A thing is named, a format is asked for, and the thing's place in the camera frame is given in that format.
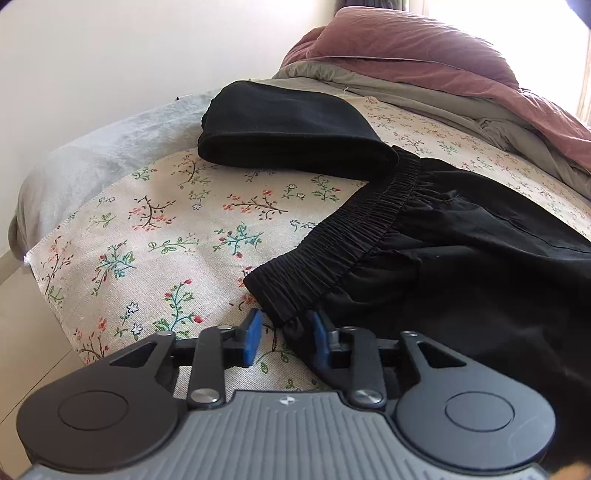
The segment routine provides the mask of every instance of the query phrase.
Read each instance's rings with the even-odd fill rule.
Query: red flower print
[[[242,301],[244,303],[246,303],[247,305],[252,305],[253,303],[256,302],[255,297],[253,297],[252,295],[250,295],[249,293],[245,293],[242,296]]]

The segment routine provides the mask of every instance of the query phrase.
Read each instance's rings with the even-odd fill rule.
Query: circular pad
[[[445,414],[457,426],[472,432],[501,430],[515,417],[509,402],[487,392],[465,392],[450,398]]]
[[[60,418],[78,430],[104,430],[119,423],[129,404],[113,392],[89,391],[74,395],[61,404]]]

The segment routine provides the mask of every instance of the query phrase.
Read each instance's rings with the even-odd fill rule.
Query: black pants
[[[493,180],[395,150],[389,176],[245,285],[304,361],[310,308],[380,338],[417,330],[546,397],[546,467],[591,460],[590,242]]]

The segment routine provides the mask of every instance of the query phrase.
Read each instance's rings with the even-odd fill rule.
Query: white wall
[[[43,155],[236,79],[272,76],[336,0],[12,0],[0,11],[0,254]]]

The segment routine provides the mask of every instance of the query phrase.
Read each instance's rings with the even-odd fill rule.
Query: black fabric
[[[591,244],[542,207],[440,160],[400,158],[244,283],[312,365],[322,308],[336,326],[417,330],[552,404],[555,468],[591,460]]]
[[[325,93],[231,83],[212,100],[202,127],[199,156],[231,167],[370,180],[397,160],[361,113]]]

